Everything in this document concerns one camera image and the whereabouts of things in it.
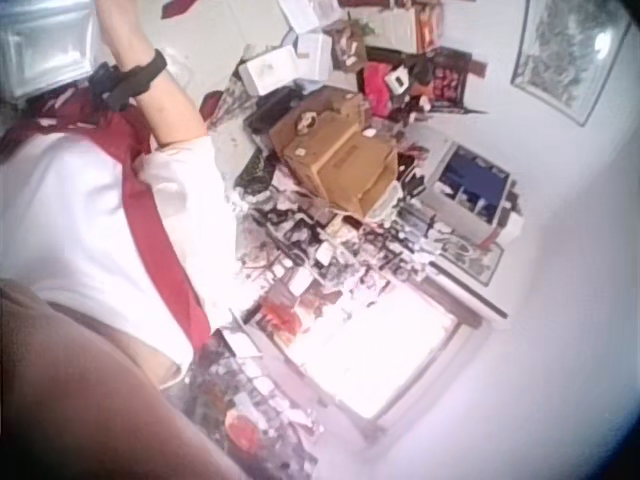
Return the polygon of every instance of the white wall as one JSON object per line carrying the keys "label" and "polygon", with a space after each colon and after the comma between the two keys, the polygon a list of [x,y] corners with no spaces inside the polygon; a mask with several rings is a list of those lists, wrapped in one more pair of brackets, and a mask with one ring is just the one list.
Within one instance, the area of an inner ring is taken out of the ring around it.
{"label": "white wall", "polygon": [[369,478],[581,478],[640,408],[640,131],[544,229],[513,328],[496,332]]}
{"label": "white wall", "polygon": [[525,0],[449,0],[443,44],[489,64],[471,77],[466,103],[489,115],[440,116],[431,125],[513,171],[529,222],[541,223],[609,163],[628,138],[640,109],[640,34],[628,35],[611,78],[583,128],[510,85]]}

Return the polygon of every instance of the black device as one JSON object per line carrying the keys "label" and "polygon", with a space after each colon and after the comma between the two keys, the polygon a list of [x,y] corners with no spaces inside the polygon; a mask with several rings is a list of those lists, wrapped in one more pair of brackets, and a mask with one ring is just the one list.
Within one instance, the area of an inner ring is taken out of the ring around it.
{"label": "black device", "polygon": [[153,82],[167,68],[167,59],[160,50],[150,63],[122,72],[116,65],[101,63],[89,77],[91,91],[102,99],[109,110],[122,112],[129,101],[149,91]]}

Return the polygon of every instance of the white box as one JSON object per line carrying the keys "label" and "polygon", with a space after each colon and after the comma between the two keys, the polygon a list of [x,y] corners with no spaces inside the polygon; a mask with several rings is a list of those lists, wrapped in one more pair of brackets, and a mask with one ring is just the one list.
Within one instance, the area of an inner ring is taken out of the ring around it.
{"label": "white box", "polygon": [[296,33],[307,33],[346,16],[337,0],[278,0]]}
{"label": "white box", "polygon": [[298,37],[299,78],[325,82],[333,70],[333,40],[322,33],[305,33]]}
{"label": "white box", "polygon": [[249,60],[238,73],[250,95],[266,95],[298,78],[298,57],[289,45]]}

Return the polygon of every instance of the small box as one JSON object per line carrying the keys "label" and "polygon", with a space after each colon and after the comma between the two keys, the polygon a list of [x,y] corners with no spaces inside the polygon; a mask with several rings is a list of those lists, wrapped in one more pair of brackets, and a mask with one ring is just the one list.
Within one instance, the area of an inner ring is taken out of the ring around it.
{"label": "small box", "polygon": [[298,57],[289,45],[243,63],[238,73],[250,95],[266,95],[298,78]]}

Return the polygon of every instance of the white shirt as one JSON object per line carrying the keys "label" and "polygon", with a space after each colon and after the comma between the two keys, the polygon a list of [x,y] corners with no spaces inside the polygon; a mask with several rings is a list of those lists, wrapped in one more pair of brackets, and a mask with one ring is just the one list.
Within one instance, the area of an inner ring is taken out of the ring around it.
{"label": "white shirt", "polygon": [[[213,329],[228,315],[236,232],[211,140],[139,162]],[[193,358],[131,236],[122,167],[88,139],[36,136],[0,166],[0,277],[136,337],[182,373]]]}

